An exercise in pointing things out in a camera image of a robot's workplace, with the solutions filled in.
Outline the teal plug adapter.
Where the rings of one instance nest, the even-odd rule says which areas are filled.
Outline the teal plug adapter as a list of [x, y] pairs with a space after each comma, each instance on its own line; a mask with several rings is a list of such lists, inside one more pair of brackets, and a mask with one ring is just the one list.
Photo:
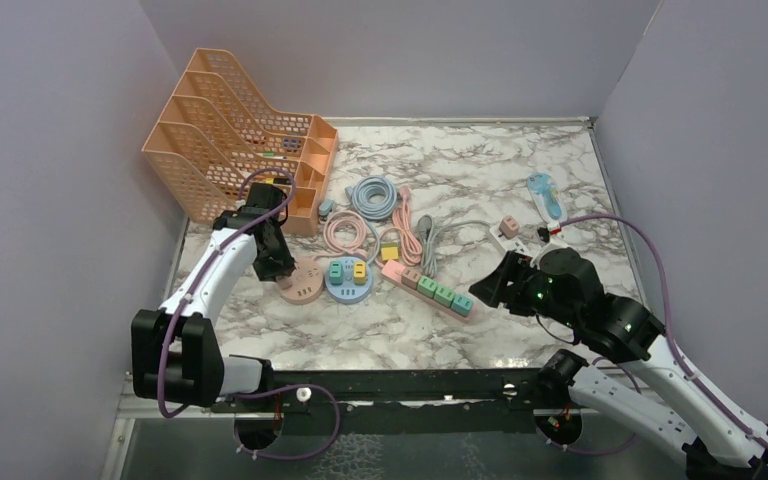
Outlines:
[[467, 296], [456, 294], [450, 309], [461, 317], [468, 317], [471, 314], [474, 302]]
[[339, 286], [344, 282], [344, 266], [339, 260], [332, 260], [328, 268], [328, 281], [330, 285]]

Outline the green plug adapter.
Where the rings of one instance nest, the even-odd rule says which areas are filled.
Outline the green plug adapter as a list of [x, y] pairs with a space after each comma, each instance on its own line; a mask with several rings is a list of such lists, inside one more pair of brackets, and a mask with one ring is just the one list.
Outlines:
[[417, 282], [416, 290], [425, 297], [434, 298], [437, 288], [438, 283], [434, 279], [422, 275]]
[[455, 291], [443, 285], [437, 285], [433, 294], [433, 300], [444, 308], [450, 308], [455, 297]]

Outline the yellow plug adapter front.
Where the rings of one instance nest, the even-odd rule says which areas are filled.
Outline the yellow plug adapter front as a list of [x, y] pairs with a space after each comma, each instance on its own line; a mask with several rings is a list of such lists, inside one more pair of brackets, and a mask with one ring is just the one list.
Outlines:
[[368, 270], [365, 261], [356, 261], [352, 267], [352, 280], [356, 286], [362, 286], [367, 283]]

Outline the yellow plug adapter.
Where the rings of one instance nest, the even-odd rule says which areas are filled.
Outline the yellow plug adapter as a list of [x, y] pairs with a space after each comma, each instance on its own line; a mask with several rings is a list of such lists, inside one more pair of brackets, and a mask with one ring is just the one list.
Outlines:
[[380, 248], [380, 257], [383, 263], [397, 261], [400, 258], [399, 244], [395, 242], [384, 243]]
[[368, 270], [365, 261], [356, 261], [352, 267], [352, 280], [356, 286], [362, 286], [367, 283]]

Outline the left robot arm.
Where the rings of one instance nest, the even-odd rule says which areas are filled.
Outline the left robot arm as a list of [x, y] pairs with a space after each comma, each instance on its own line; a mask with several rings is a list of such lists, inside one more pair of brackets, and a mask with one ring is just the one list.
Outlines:
[[279, 219], [287, 195], [254, 184], [242, 207], [223, 212], [208, 246], [186, 280], [155, 310], [131, 322], [132, 385], [137, 397], [209, 407], [235, 395], [258, 411], [273, 401], [269, 361], [224, 355], [214, 326], [237, 281], [253, 270], [261, 282], [277, 282], [295, 270]]

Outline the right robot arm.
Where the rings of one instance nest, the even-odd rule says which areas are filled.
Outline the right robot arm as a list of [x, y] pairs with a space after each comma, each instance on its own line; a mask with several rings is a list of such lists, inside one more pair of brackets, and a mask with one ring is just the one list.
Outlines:
[[539, 398], [598, 411], [680, 463], [690, 479], [768, 479], [768, 424], [731, 401], [713, 401], [700, 373], [682, 369], [665, 325], [638, 301], [608, 293], [594, 265], [571, 248], [538, 258], [509, 251], [471, 285], [489, 307], [555, 320], [574, 340], [623, 368], [658, 394], [653, 401], [561, 349], [540, 369]]

